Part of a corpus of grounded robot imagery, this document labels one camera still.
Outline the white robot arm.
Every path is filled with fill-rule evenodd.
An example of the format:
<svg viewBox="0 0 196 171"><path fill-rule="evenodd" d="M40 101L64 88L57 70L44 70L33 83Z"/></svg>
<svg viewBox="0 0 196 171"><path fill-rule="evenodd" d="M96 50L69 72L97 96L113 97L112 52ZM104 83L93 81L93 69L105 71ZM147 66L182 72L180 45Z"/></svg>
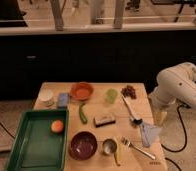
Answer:
<svg viewBox="0 0 196 171"><path fill-rule="evenodd" d="M156 77L157 86L148 95L154 123L161 126L167 116L166 109L180 100L196 111L196 65L184 62L161 70Z"/></svg>

